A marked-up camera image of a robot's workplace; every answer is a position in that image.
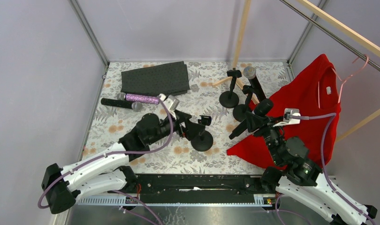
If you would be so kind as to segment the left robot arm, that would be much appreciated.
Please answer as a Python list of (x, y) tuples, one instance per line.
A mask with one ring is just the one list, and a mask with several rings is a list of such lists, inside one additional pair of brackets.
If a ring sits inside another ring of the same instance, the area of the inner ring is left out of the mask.
[(194, 142), (207, 134), (211, 116), (202, 115), (197, 122), (192, 116), (175, 110), (164, 120), (156, 114), (145, 114), (140, 121), (117, 142), (92, 157), (63, 167), (56, 163), (46, 168), (38, 201), (40, 209), (59, 214), (70, 209), (78, 200), (98, 193), (120, 190), (136, 185), (136, 176), (126, 164), (150, 154), (150, 145), (167, 138), (158, 148), (165, 148), (174, 133)]

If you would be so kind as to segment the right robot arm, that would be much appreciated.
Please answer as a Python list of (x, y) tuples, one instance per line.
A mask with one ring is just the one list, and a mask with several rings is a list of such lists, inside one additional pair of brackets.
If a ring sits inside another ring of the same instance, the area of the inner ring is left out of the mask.
[(264, 139), (274, 162), (263, 173), (262, 186), (295, 199), (331, 225), (373, 223), (378, 211), (374, 206), (358, 203), (334, 184), (324, 169), (308, 157), (309, 149), (299, 137), (286, 140), (282, 134), (283, 126), (299, 124), (301, 120), (332, 121), (335, 116), (301, 116), (298, 109), (289, 108), (282, 119), (247, 112), (248, 131)]

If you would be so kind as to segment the black microphone silver grille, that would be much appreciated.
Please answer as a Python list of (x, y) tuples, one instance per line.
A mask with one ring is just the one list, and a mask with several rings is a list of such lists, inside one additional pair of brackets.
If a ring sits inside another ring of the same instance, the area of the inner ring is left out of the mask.
[(256, 96), (259, 102), (266, 99), (266, 95), (262, 89), (262, 86), (256, 76), (256, 68), (253, 66), (247, 66), (243, 70), (243, 75), (249, 80), (250, 85), (256, 90)]

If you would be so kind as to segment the black mic stand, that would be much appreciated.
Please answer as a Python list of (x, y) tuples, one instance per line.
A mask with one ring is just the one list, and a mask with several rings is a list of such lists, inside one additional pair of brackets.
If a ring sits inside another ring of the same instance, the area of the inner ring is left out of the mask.
[(236, 121), (241, 122), (245, 119), (245, 113), (250, 110), (249, 103), (255, 93), (255, 89), (250, 85), (243, 86), (243, 94), (246, 95), (244, 104), (239, 104), (233, 109), (233, 117)]
[(227, 71), (228, 78), (231, 78), (230, 87), (228, 91), (221, 93), (219, 97), (219, 103), (225, 108), (234, 108), (239, 103), (239, 97), (234, 93), (234, 88), (236, 86), (236, 81), (238, 78), (242, 77), (240, 70), (232, 68)]
[(206, 131), (206, 127), (210, 126), (212, 117), (201, 115), (197, 119), (198, 132), (197, 135), (190, 141), (193, 149), (199, 152), (208, 151), (213, 146), (213, 136), (210, 132)]

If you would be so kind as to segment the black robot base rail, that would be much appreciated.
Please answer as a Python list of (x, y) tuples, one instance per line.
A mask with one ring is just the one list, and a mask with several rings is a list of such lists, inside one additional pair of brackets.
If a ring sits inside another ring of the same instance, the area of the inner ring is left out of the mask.
[(120, 192), (146, 204), (262, 204), (271, 205), (279, 193), (264, 187), (258, 175), (138, 174)]

